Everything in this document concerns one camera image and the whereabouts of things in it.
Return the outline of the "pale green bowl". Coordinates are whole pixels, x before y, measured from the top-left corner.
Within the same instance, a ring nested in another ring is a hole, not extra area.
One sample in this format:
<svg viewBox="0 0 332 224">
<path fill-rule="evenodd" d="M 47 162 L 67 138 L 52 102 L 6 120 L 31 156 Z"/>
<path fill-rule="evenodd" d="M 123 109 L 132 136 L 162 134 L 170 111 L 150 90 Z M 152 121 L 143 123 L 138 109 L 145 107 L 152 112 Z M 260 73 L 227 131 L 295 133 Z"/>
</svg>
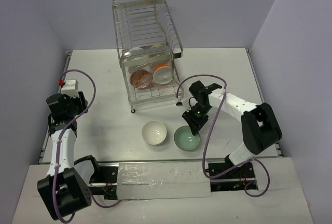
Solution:
<svg viewBox="0 0 332 224">
<path fill-rule="evenodd" d="M 176 146 L 184 151 L 193 151 L 200 144 L 200 135 L 193 135 L 189 126 L 179 127 L 174 133 L 174 142 Z"/>
</svg>

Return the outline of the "white bowl pink rim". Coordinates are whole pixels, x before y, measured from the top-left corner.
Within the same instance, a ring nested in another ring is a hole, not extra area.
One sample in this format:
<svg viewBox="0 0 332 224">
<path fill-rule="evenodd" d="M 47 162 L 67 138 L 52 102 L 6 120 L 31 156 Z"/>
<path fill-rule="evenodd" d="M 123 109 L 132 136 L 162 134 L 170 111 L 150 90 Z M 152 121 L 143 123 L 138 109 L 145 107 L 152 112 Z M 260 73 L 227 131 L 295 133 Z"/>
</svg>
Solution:
<svg viewBox="0 0 332 224">
<path fill-rule="evenodd" d="M 153 72 L 153 81 L 160 85 L 168 84 L 172 80 L 171 66 L 158 65 Z"/>
</svg>

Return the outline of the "red patterned bowl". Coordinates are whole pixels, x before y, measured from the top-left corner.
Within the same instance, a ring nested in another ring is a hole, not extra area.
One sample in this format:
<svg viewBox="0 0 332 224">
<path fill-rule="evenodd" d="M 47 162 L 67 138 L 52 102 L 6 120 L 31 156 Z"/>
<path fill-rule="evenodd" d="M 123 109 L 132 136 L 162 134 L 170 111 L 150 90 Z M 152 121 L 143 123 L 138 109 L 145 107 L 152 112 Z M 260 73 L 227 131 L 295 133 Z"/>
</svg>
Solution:
<svg viewBox="0 0 332 224">
<path fill-rule="evenodd" d="M 146 69 L 136 69 L 130 76 L 130 84 L 134 88 L 144 89 L 151 85 L 152 74 Z"/>
</svg>

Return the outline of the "white bowl beige outside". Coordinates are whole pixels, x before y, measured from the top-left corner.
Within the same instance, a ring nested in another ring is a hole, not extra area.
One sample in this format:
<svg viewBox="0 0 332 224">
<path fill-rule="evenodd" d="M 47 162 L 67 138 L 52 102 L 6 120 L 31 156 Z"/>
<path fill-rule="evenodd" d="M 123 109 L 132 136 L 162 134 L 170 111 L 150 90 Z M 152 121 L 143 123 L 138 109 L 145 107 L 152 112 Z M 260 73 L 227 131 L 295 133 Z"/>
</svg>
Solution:
<svg viewBox="0 0 332 224">
<path fill-rule="evenodd" d="M 159 47 L 164 47 L 165 45 L 164 44 L 154 44 L 152 45 L 150 48 L 159 48 Z M 159 57 L 163 55 L 163 53 L 156 53 L 156 54 L 150 54 L 149 57 Z"/>
</svg>

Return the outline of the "steel two-tier dish rack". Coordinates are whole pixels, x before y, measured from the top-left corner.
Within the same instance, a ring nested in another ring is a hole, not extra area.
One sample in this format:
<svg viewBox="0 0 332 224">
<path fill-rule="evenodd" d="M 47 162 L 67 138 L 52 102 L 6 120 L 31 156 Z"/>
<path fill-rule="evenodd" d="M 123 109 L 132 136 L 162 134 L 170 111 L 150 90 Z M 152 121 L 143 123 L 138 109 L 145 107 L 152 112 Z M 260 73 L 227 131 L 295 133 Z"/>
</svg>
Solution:
<svg viewBox="0 0 332 224">
<path fill-rule="evenodd" d="M 117 53 L 127 90 L 131 113 L 138 106 L 154 102 L 181 100 L 183 87 L 175 65 L 175 60 L 183 56 L 183 46 L 175 27 L 167 0 L 112 0 Z M 164 47 L 150 48 L 154 44 Z M 141 47 L 142 51 L 129 50 Z M 159 57 L 150 54 L 163 53 Z M 141 57 L 128 61 L 130 56 Z M 137 89 L 131 86 L 130 76 L 136 69 L 146 69 L 152 75 L 158 65 L 171 66 L 172 80 L 160 85 L 152 80 L 149 87 Z"/>
</svg>

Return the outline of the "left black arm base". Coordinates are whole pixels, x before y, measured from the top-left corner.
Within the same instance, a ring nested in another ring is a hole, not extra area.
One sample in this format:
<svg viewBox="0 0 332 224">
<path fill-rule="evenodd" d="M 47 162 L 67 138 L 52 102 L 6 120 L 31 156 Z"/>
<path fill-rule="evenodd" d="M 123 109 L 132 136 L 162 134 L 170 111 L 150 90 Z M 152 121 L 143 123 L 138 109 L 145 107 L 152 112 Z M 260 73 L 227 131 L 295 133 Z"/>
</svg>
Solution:
<svg viewBox="0 0 332 224">
<path fill-rule="evenodd" d="M 117 176 L 118 166 L 100 166 L 90 179 L 90 191 L 104 200 L 118 200 Z"/>
</svg>

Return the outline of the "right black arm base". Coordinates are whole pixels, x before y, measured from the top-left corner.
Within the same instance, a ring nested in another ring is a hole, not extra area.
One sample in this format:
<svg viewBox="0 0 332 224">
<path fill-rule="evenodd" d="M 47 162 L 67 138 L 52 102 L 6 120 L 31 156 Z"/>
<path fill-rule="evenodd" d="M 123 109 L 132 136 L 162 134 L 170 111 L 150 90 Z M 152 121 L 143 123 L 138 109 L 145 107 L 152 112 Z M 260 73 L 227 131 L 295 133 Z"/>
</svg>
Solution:
<svg viewBox="0 0 332 224">
<path fill-rule="evenodd" d="M 206 162 L 205 164 L 205 172 L 209 176 L 215 176 L 230 167 L 225 161 L 212 161 Z M 210 180 L 210 189 L 212 192 L 242 191 L 247 185 L 247 190 L 258 189 L 253 165 L 251 163 L 247 163 L 223 176 Z"/>
</svg>

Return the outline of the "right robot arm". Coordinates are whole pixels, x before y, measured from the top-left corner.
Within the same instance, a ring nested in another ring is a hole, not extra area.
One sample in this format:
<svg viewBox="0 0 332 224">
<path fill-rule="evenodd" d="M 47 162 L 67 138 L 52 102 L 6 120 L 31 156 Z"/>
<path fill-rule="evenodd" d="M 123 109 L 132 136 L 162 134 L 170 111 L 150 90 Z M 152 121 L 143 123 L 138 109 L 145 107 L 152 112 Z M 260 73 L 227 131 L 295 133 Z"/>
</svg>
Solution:
<svg viewBox="0 0 332 224">
<path fill-rule="evenodd" d="M 243 172 L 243 162 L 259 155 L 282 138 L 282 131 L 268 103 L 251 103 L 226 92 L 225 88 L 216 83 L 205 86 L 199 80 L 189 87 L 189 92 L 197 103 L 184 112 L 182 117 L 193 135 L 198 134 L 207 123 L 208 112 L 213 107 L 218 112 L 224 111 L 241 124 L 243 141 L 226 157 L 225 171 L 231 178 Z"/>
</svg>

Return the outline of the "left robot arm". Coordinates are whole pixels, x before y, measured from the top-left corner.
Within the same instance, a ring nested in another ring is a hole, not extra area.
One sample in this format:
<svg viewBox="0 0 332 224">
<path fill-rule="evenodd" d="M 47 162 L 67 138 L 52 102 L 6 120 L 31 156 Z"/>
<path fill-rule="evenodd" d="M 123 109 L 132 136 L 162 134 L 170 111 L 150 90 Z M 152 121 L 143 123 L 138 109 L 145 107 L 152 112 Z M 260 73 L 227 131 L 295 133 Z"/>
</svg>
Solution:
<svg viewBox="0 0 332 224">
<path fill-rule="evenodd" d="M 69 223 L 74 214 L 91 205 L 89 182 L 101 177 L 101 168 L 92 155 L 74 160 L 77 117 L 87 112 L 83 92 L 74 96 L 57 93 L 46 99 L 52 139 L 52 158 L 47 175 L 37 182 L 37 190 L 51 218 Z"/>
</svg>

